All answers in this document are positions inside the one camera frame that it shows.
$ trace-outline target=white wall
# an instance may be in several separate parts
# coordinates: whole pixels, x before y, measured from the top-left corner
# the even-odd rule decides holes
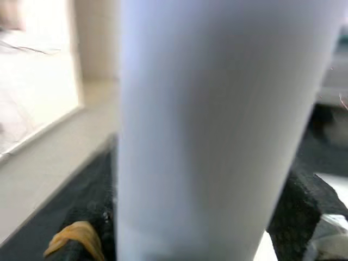
[[[116,0],[74,0],[80,64],[84,80],[116,78]]]

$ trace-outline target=white cylinder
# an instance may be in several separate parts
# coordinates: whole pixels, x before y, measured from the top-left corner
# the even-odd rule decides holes
[[[252,260],[344,0],[123,0],[120,261]]]

